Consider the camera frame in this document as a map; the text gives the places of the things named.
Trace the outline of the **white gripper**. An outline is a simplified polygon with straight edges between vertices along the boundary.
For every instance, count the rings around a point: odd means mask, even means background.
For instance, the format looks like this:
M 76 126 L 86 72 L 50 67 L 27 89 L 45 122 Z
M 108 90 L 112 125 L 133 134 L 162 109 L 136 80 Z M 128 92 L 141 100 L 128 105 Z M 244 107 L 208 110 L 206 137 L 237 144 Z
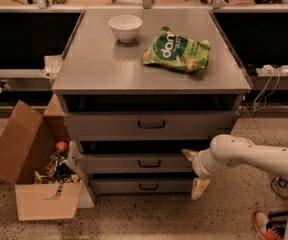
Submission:
M 199 199 L 210 184 L 208 178 L 211 175 L 223 169 L 222 164 L 218 162 L 209 149 L 195 151 L 191 149 L 182 149 L 181 152 L 192 161 L 192 169 L 199 178 L 194 178 L 192 182 L 191 197 L 193 200 Z

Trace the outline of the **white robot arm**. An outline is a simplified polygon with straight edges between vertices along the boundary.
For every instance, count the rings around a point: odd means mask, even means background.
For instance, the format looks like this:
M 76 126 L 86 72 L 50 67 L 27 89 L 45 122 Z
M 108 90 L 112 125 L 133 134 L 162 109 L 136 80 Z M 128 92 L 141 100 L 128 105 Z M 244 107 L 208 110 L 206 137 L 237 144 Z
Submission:
M 222 134 L 214 137 L 206 150 L 183 149 L 182 153 L 192 162 L 192 169 L 199 177 L 193 182 L 193 199 L 201 196 L 203 183 L 208 183 L 208 177 L 240 164 L 248 164 L 288 181 L 288 147 L 255 145 L 249 139 Z M 252 220 L 261 240 L 288 240 L 288 212 L 282 215 L 258 211 Z

